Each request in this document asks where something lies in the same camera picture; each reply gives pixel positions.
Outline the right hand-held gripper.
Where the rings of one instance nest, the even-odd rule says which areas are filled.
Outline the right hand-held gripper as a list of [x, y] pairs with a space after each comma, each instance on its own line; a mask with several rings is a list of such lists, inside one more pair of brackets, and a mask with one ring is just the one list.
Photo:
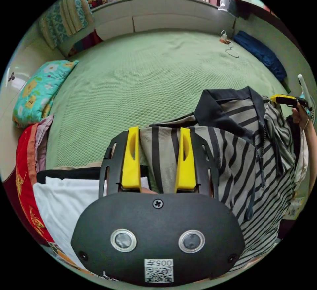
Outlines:
[[298, 98], [290, 95], [276, 94], [270, 97], [270, 100], [277, 104], [284, 104], [291, 108], [296, 108], [299, 103], [305, 110], [310, 111], [309, 103], [305, 98]]

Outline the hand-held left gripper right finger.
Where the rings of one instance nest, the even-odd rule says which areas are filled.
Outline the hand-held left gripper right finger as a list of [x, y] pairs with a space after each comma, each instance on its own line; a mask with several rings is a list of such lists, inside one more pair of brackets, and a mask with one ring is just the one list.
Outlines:
[[180, 128], [179, 155], [176, 171], [176, 190], [194, 190], [196, 174], [191, 133], [188, 128]]

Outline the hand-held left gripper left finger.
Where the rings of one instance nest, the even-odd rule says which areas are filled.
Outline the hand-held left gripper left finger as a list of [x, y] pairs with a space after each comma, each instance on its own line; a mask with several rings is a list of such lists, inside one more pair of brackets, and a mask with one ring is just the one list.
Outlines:
[[131, 127], [128, 131], [121, 185], [123, 188], [141, 188], [139, 127]]

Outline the person's right hand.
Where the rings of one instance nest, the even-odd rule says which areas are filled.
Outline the person's right hand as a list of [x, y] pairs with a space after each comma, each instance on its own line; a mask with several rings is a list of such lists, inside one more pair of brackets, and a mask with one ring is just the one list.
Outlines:
[[311, 122], [306, 110], [299, 102], [297, 102], [295, 108], [292, 108], [292, 119], [293, 122], [298, 124], [302, 130], [305, 130]]

